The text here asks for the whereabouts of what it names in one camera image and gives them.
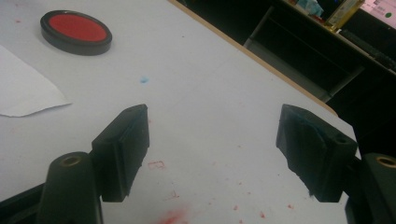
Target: table surface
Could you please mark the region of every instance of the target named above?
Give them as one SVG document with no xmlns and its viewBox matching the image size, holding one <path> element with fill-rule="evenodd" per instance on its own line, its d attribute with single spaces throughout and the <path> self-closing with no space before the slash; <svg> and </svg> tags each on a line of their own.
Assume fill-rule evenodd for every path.
<svg viewBox="0 0 396 224">
<path fill-rule="evenodd" d="M 39 20 L 56 9 L 106 24 L 110 51 L 78 56 L 47 43 Z M 347 223 L 346 196 L 310 198 L 276 131 L 282 104 L 354 138 L 352 128 L 170 2 L 5 0 L 0 30 L 0 45 L 73 103 L 0 117 L 0 201 L 44 182 L 59 156 L 91 151 L 124 108 L 146 104 L 148 155 L 130 196 L 102 203 L 105 223 Z"/>
</svg>

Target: sheet of paper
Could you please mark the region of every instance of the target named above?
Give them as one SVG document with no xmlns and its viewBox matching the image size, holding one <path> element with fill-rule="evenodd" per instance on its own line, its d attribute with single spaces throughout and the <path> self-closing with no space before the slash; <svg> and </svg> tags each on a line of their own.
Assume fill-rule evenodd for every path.
<svg viewBox="0 0 396 224">
<path fill-rule="evenodd" d="M 23 117 L 68 104 L 55 85 L 0 45 L 0 115 Z"/>
</svg>

